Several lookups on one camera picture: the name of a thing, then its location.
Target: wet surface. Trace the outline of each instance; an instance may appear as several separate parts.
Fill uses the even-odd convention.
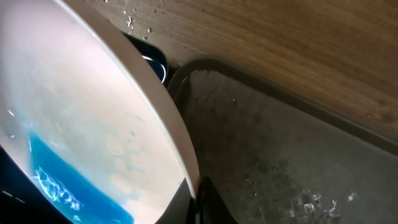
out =
[[[197,154],[241,224],[396,223],[396,156],[216,72],[175,97]]]

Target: white bowl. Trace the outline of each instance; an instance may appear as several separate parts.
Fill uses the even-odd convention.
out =
[[[184,178],[198,191],[167,90],[79,0],[0,1],[0,144],[74,222],[155,223]]]

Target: wooden table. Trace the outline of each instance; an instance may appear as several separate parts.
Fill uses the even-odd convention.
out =
[[[396,0],[87,3],[124,32],[147,37],[172,65],[218,55],[259,82],[270,80],[398,139]]]

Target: gray tray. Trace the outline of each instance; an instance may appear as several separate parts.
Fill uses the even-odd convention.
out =
[[[201,175],[241,223],[397,223],[397,142],[215,58],[169,84]]]

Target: blue liquid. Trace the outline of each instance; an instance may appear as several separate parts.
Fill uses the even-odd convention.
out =
[[[119,204],[82,177],[37,134],[29,135],[33,182],[63,215],[74,223],[134,223]]]

